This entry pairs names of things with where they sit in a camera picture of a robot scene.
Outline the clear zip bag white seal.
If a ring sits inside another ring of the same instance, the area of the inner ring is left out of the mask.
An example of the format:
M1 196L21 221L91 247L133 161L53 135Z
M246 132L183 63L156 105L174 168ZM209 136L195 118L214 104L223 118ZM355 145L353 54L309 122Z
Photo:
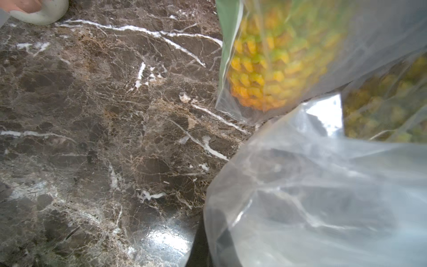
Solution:
M207 240L242 267L424 267L427 147L348 139L341 98L267 122L207 190Z

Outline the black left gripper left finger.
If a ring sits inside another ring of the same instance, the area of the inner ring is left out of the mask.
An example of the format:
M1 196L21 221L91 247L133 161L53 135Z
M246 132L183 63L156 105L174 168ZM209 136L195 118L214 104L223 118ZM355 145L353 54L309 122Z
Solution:
M185 267L213 267L203 220L199 222Z

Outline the clear zip bag green seal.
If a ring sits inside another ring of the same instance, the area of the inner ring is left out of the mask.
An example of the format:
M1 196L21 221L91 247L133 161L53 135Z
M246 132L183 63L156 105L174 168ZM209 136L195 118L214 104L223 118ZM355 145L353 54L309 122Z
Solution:
M282 115L427 44L425 1L217 1L216 108L247 125Z

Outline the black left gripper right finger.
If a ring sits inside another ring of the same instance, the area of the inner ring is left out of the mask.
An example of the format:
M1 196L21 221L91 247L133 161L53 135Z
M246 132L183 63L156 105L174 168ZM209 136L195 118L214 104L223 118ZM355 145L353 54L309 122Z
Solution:
M231 233L226 229L216 242L217 267L242 267Z

